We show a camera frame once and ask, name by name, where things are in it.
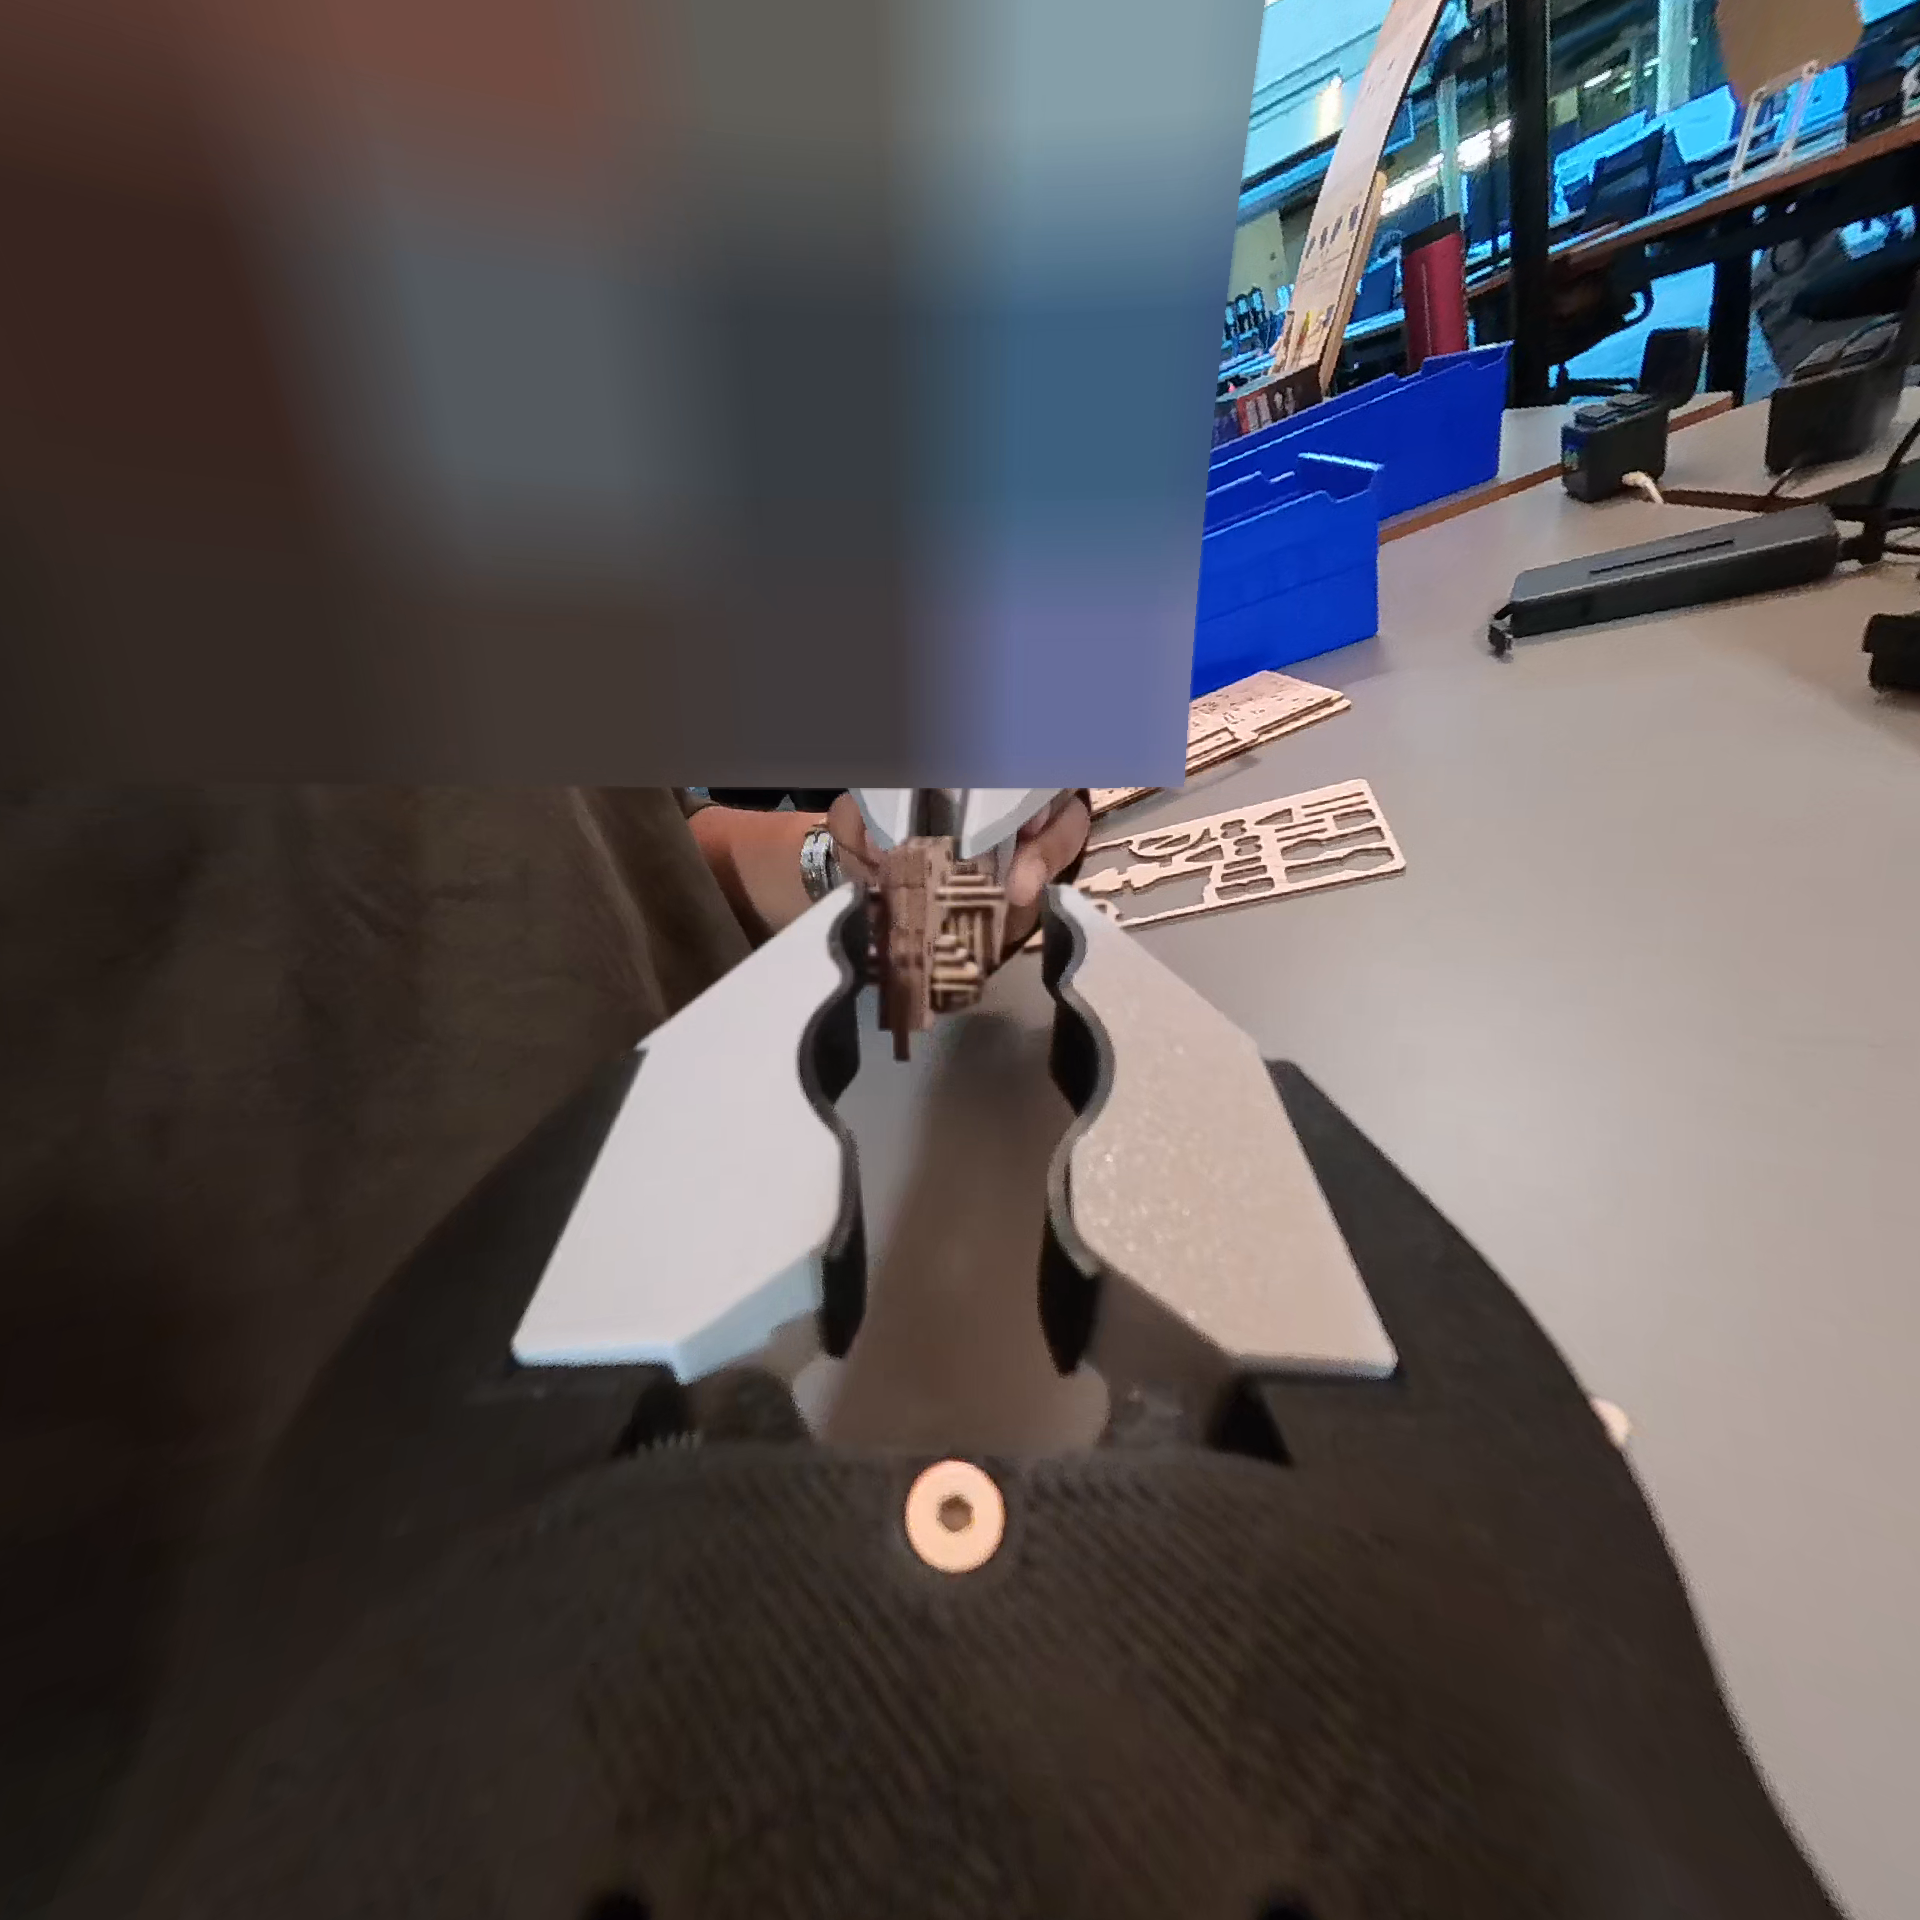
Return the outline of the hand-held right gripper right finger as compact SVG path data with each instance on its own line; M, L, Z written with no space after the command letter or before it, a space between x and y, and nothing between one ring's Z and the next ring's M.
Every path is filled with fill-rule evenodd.
M1040 1301L1105 1381L1390 1378L1400 1356L1259 1047L1068 890L1048 896Z

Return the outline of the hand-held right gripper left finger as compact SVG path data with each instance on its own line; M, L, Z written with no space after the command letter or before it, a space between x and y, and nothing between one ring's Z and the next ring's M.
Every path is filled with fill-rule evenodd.
M679 1382L806 1349L866 1310L857 1075L866 899L847 882L641 1047L514 1334L527 1368Z

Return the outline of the layered wooden puzzle model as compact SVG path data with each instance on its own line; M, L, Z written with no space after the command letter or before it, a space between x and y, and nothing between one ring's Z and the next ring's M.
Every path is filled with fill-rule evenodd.
M960 858L916 835L880 854L872 891L872 978L894 1056L976 1008L1007 947L1007 891L994 854Z

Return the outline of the person's left forearm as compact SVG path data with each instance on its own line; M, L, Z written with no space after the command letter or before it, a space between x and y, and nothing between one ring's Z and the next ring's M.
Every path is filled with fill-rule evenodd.
M691 806L692 842L755 947L777 938L814 904L802 852L822 822L822 813L791 806Z

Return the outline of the person's left hand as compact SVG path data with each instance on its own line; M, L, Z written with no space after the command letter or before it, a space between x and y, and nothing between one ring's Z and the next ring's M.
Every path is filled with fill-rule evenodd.
M1089 789L1066 789L1024 822L1007 864L1003 893L1012 917L1039 909L1050 885L1071 879L1086 858L1094 806Z

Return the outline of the stack of wooden puzzle sheets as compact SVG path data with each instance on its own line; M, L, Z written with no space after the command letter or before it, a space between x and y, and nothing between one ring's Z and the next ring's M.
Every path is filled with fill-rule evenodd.
M1185 779L1192 782L1287 734L1343 715L1351 707L1346 693L1279 670L1218 688L1188 707Z

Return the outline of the wooden cut-out puzzle sheet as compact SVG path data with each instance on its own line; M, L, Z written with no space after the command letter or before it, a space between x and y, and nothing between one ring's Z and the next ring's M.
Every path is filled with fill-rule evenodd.
M1095 839L1076 890L1129 928L1198 920L1406 870L1363 779Z

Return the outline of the black power bank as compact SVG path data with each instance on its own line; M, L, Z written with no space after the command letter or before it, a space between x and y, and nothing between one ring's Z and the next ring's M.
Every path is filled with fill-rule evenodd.
M1816 586L1836 572L1843 548L1833 511L1806 503L1532 567L1492 615L1487 638L1496 655L1508 655L1516 639Z

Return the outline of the leaning wooden board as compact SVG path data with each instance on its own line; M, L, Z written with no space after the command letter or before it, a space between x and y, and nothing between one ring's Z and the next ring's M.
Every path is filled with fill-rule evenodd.
M1390 5L1360 72L1313 210L1274 356L1287 414L1299 414L1330 394L1386 192L1386 136L1443 8L1443 2Z

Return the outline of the black pole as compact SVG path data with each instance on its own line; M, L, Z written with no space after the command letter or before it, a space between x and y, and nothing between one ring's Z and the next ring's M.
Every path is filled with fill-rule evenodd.
M1535 408L1550 396L1550 5L1505 5L1512 190L1508 404Z

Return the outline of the black charger cubes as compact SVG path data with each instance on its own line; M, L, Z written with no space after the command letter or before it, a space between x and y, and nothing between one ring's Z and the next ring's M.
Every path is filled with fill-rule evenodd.
M1892 421L1912 356L1902 316L1817 346L1768 403L1768 474L1804 474L1867 452Z

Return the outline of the long brown-top table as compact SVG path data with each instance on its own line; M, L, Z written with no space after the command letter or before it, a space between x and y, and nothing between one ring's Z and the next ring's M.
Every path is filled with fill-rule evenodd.
M1545 404L1550 373L1600 340L1606 320L1657 282L1712 270L1704 378L1711 394L1746 396L1754 259L1783 242L1819 237L1896 207L1916 205L1919 123L1904 122L1851 144L1748 173L1640 221L1553 244L1543 270L1519 286L1514 264L1468 282L1471 311L1512 340L1508 396Z

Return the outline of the black flat device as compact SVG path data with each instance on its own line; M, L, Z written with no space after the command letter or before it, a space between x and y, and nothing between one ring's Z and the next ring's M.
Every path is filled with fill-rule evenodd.
M1900 446L1875 471L1826 487L1817 498L1838 520L1890 525L1916 524L1919 516L1919 421L1912 423Z

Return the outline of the black and cardboard sign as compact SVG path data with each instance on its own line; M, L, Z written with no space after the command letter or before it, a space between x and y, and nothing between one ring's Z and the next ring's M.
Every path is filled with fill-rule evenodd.
M1817 75L1843 63L1864 31L1858 2L1718 2L1722 63L1742 108L1726 183L1764 165L1788 165ZM1769 102L1786 100L1775 159L1759 159L1759 127Z

